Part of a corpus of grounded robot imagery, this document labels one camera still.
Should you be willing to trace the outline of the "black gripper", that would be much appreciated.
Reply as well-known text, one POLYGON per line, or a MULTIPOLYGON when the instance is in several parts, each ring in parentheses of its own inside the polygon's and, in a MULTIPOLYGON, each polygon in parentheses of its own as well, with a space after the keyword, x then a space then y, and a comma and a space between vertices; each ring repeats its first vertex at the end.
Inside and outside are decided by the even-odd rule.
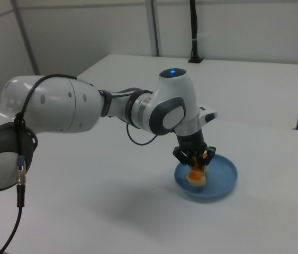
POLYGON ((174 148, 173 155, 182 165, 190 166, 195 152, 200 154, 201 166, 207 166, 215 156, 216 148, 206 145, 201 129, 190 135, 177 135, 177 141, 179 147, 174 148))

